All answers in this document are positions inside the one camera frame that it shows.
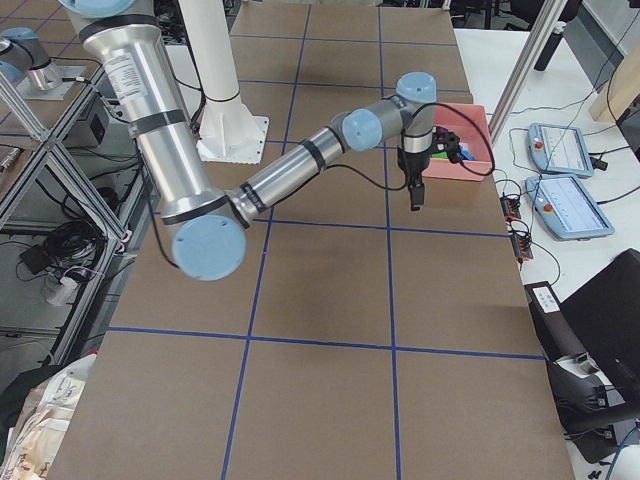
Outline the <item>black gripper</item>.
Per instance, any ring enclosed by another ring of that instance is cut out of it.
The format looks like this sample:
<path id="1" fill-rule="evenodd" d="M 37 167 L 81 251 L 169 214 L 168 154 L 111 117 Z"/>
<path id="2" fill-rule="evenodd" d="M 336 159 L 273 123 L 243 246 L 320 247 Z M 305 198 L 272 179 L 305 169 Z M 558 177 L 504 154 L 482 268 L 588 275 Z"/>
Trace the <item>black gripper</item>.
<path id="1" fill-rule="evenodd" d="M 407 152 L 401 147 L 396 148 L 397 164 L 404 174 L 405 186 L 408 188 L 410 210 L 419 211 L 425 203 L 425 186 L 423 171 L 429 166 L 431 155 L 427 150 L 422 152 Z"/>

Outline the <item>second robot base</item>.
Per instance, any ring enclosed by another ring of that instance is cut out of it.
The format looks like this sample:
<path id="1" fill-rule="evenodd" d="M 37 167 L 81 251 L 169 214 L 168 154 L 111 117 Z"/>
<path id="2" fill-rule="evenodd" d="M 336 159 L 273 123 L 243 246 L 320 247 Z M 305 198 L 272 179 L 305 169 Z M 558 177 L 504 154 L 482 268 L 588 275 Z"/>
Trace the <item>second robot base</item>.
<path id="1" fill-rule="evenodd" d="M 30 28 L 1 32 L 1 73 L 24 99 L 62 101 L 85 70 L 57 64 Z"/>

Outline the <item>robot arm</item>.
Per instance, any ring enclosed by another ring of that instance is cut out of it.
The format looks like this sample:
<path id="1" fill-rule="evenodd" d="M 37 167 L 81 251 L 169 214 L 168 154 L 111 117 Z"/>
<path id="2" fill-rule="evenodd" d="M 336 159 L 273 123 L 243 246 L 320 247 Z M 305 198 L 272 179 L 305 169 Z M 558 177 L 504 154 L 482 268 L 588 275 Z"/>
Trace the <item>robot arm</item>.
<path id="1" fill-rule="evenodd" d="M 171 254 L 187 276 L 213 281 L 243 262 L 246 229 L 267 209 L 333 167 L 344 154 L 399 141 L 412 210 L 425 202 L 423 173 L 435 148 L 435 78 L 410 72 L 393 94 L 334 117 L 278 159 L 262 162 L 268 121 L 244 104 L 219 1 L 179 5 L 205 95 L 193 129 L 150 1 L 68 1 L 88 53 L 103 66 L 164 200 Z"/>

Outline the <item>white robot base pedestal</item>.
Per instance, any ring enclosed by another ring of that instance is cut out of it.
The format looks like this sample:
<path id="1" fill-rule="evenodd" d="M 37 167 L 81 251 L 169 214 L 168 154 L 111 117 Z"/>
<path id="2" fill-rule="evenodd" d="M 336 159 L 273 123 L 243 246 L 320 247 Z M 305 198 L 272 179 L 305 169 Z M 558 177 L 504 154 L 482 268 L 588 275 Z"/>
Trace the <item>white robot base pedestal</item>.
<path id="1" fill-rule="evenodd" d="M 221 1 L 179 3 L 206 104 L 197 149 L 204 161 L 257 165 L 269 119 L 244 104 Z"/>

